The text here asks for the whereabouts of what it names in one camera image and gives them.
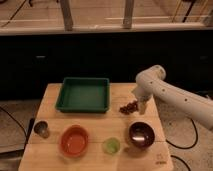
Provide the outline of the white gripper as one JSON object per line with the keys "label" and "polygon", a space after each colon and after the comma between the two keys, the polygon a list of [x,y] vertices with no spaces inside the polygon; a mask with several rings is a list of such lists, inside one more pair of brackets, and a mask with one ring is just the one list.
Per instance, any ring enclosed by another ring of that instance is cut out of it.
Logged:
{"label": "white gripper", "polygon": [[135,98],[139,101],[138,103],[138,110],[140,115],[144,115],[148,106],[148,100],[151,98],[151,94],[139,86],[136,86],[132,93],[134,94]]}

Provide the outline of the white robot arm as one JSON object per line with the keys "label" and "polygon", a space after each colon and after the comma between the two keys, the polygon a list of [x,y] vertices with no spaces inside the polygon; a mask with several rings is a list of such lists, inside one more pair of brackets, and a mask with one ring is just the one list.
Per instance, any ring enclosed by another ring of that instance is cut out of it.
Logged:
{"label": "white robot arm", "polygon": [[147,102],[154,95],[213,132],[213,100],[168,84],[165,77],[166,71],[161,65],[149,67],[136,75],[132,93],[140,102]]}

